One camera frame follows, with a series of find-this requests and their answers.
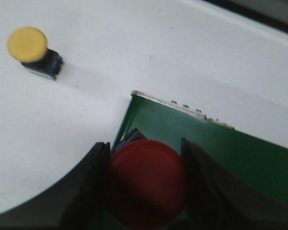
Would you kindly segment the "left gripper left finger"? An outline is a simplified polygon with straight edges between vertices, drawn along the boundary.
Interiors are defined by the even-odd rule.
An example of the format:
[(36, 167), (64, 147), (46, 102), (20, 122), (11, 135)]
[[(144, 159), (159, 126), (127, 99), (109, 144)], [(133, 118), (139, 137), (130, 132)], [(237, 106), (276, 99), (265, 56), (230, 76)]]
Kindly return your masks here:
[(0, 230), (100, 230), (110, 144), (97, 142), (53, 186), (0, 214)]

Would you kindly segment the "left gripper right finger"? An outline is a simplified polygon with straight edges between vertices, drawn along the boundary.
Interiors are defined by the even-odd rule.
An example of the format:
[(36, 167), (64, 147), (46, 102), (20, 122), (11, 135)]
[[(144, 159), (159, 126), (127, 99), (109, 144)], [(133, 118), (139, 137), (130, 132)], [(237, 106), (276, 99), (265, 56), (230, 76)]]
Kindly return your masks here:
[(288, 206), (251, 188), (183, 138), (187, 218), (201, 230), (288, 230)]

